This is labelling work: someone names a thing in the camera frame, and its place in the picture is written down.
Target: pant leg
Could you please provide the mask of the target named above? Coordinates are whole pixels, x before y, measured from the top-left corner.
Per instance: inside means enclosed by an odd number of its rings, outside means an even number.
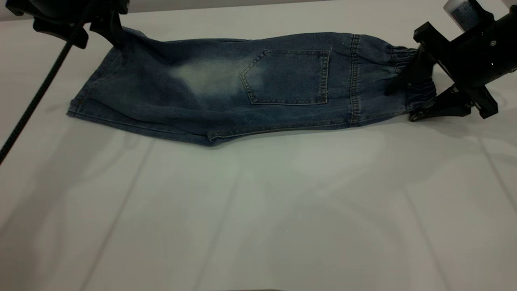
[[[365,35],[159,42],[125,29],[68,115],[213,146],[255,133],[361,126],[436,96],[432,80],[384,96],[413,49]]]

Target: seam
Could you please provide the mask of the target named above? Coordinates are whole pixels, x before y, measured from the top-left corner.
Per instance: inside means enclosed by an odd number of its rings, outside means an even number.
[[[298,100],[271,100],[271,99],[259,99],[253,93],[251,89],[251,85],[246,78],[246,75],[249,71],[264,57],[266,57],[270,53],[282,53],[282,54],[302,54],[302,55],[315,55],[320,57],[320,95],[321,99],[298,99]],[[253,105],[317,105],[317,104],[326,104],[328,103],[328,66],[330,60],[330,52],[326,50],[268,50],[265,49],[260,53],[245,69],[242,73],[240,73],[240,80],[244,85],[244,89],[248,95],[248,98]]]
[[[141,126],[137,126],[137,125],[133,125],[133,124],[127,124],[127,123],[123,123],[123,122],[120,122],[120,121],[113,121],[113,120],[109,120],[109,119],[94,117],[94,116],[91,116],[91,115],[86,115],[86,114],[82,114],[82,113],[78,113],[78,112],[73,112],[73,111],[69,111],[69,112],[74,113],[74,115],[81,115],[81,116],[84,116],[84,117],[87,117],[87,118],[91,118],[91,119],[102,120],[102,121],[111,122],[111,123],[118,124],[118,125],[124,125],[124,126],[133,127],[133,128],[150,130],[150,131],[153,131],[153,132],[166,133],[166,134],[175,134],[175,135],[186,135],[186,134],[182,134],[182,133],[168,132],[168,131],[165,131],[165,130],[153,129],[153,128],[148,128],[148,127],[141,127]]]
[[[352,65],[350,67],[350,127],[359,122],[360,104],[359,104],[359,56],[357,48],[359,46],[360,36],[354,34],[352,36],[352,44],[350,45],[350,55],[352,56]]]
[[[322,78],[320,81],[322,102],[328,103],[328,70],[329,70],[330,52],[322,59]]]
[[[103,74],[106,73],[106,71],[110,68],[110,66],[119,57],[121,58],[120,64],[118,66],[114,67],[113,70],[110,73],[108,73],[106,76],[103,76]],[[104,83],[110,81],[111,79],[115,78],[120,72],[122,72],[123,70],[126,69],[126,66],[128,64],[128,58],[129,57],[128,57],[128,53],[127,53],[127,48],[123,48],[122,50],[119,51],[119,54],[115,55],[113,57],[113,59],[109,63],[107,63],[107,65],[105,67],[105,70],[100,72],[99,73],[99,77],[96,80],[94,80],[86,88],[84,96],[82,96],[81,99],[79,100],[79,105],[77,107],[77,112],[76,113],[79,113],[79,112],[82,111],[84,102],[86,101],[87,98],[92,98],[92,95],[94,94],[94,92],[95,92],[95,90],[97,89],[98,86],[100,86],[101,84],[104,84]]]
[[[402,115],[405,113],[406,113],[405,111],[398,111],[398,112],[390,113],[390,114],[372,115],[367,119],[358,121],[355,125],[361,124],[364,122],[368,122],[368,121],[372,121],[372,120],[376,120],[376,119],[392,118],[392,117],[399,116],[399,115]],[[208,140],[210,142],[212,142],[214,139],[217,139],[217,138],[228,138],[228,137],[244,136],[244,135],[259,134],[259,133],[281,132],[281,131],[285,131],[285,130],[297,130],[297,129],[307,129],[307,128],[326,127],[326,126],[339,126],[339,125],[348,124],[348,122],[343,122],[342,119],[326,120],[326,121],[321,121],[320,123],[321,124],[301,125],[301,126],[299,124],[293,124],[292,126],[286,125],[284,127],[279,127],[279,128],[260,129],[260,130],[252,130],[252,127],[248,127],[248,130],[250,130],[250,131],[246,131],[247,128],[244,127],[244,128],[228,130],[228,131],[224,131],[224,132],[213,132],[213,133],[209,132]]]
[[[312,128],[312,127],[325,127],[325,126],[337,126],[337,125],[344,125],[347,124],[347,122],[343,122],[343,119],[333,119],[333,120],[325,120],[320,121],[312,124],[292,124],[292,125],[284,125],[283,127],[278,128],[269,128],[269,129],[255,129],[252,130],[253,127],[243,127],[240,129],[234,129],[234,130],[228,130],[224,132],[213,132],[208,133],[208,140],[212,141],[216,138],[228,138],[228,137],[235,137],[235,136],[243,136],[243,135],[250,135],[250,134],[257,134],[257,133],[269,133],[269,132],[281,132],[284,130],[289,129],[304,129],[304,128]]]

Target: pocket stitching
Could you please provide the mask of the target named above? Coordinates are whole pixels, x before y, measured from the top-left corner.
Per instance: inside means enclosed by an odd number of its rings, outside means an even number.
[[[305,55],[317,55],[321,57],[321,78],[320,78],[320,96],[321,100],[316,99],[304,99],[290,101],[286,100],[267,100],[258,99],[253,93],[251,86],[246,78],[246,74],[265,56],[270,53],[284,53],[284,54],[305,54]],[[328,103],[328,67],[329,67],[330,51],[326,50],[268,50],[265,49],[251,62],[246,69],[240,74],[241,82],[244,85],[248,98],[253,105],[317,105]]]

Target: elastic cuff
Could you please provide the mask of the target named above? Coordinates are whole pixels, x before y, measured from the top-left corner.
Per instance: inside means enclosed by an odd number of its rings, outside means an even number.
[[[405,47],[393,47],[395,71],[399,75],[411,62],[418,52],[417,49]],[[412,111],[416,108],[430,107],[436,101],[436,87],[432,78],[426,78],[420,82],[412,83],[406,89],[406,110]]]

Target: stitching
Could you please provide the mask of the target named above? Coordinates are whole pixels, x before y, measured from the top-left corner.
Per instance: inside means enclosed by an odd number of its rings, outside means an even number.
[[[330,53],[326,53],[327,57],[322,59],[322,79],[320,81],[322,102],[328,103],[328,67],[330,61]]]
[[[359,58],[357,48],[359,46],[359,35],[352,36],[352,44],[350,45],[350,54],[352,56],[352,65],[350,68],[350,127],[359,122]]]
[[[259,99],[255,96],[251,89],[251,85],[246,78],[246,75],[249,71],[265,56],[270,53],[283,53],[283,54],[304,54],[304,55],[316,55],[319,56],[321,61],[321,79],[320,79],[320,94],[321,100],[314,99],[303,99],[303,100],[289,100],[287,103],[286,100],[271,100],[271,99]],[[248,94],[248,98],[253,105],[316,105],[316,104],[326,104],[328,103],[328,65],[330,59],[330,52],[325,50],[264,50],[260,53],[247,67],[244,69],[242,73],[240,73],[240,80],[244,85],[246,93]]]
[[[378,115],[372,115],[368,117],[367,119],[358,121],[357,124],[361,124],[364,122],[376,120],[376,119],[384,119],[384,118],[392,118],[395,116],[399,116],[401,114],[405,114],[406,111],[398,111],[395,113],[390,114],[378,114]],[[321,121],[318,123],[313,123],[312,125],[301,125],[300,124],[293,124],[293,125],[286,125],[284,127],[279,128],[270,128],[270,129],[259,129],[259,130],[252,130],[252,127],[244,127],[240,129],[234,129],[234,130],[227,130],[224,132],[213,132],[208,133],[208,140],[212,142],[214,139],[217,138],[228,138],[228,137],[236,137],[236,136],[244,136],[244,135],[251,135],[251,134],[258,134],[258,133],[271,133],[271,132],[281,132],[284,130],[297,130],[297,129],[306,129],[306,128],[314,128],[314,127],[326,127],[326,126],[339,126],[339,125],[345,125],[349,124],[348,122],[343,122],[342,119],[333,119],[333,120],[326,120]]]
[[[228,137],[257,134],[257,133],[281,132],[283,130],[289,130],[289,129],[304,129],[304,128],[312,128],[312,127],[337,126],[337,125],[344,125],[344,124],[347,124],[347,123],[343,122],[343,119],[333,119],[333,120],[326,120],[326,121],[312,123],[311,125],[310,124],[307,124],[307,125],[292,124],[292,125],[284,125],[283,127],[269,128],[269,129],[252,130],[253,127],[243,127],[240,129],[228,130],[228,131],[224,131],[224,132],[208,133],[208,140],[212,141],[216,138],[228,138]]]

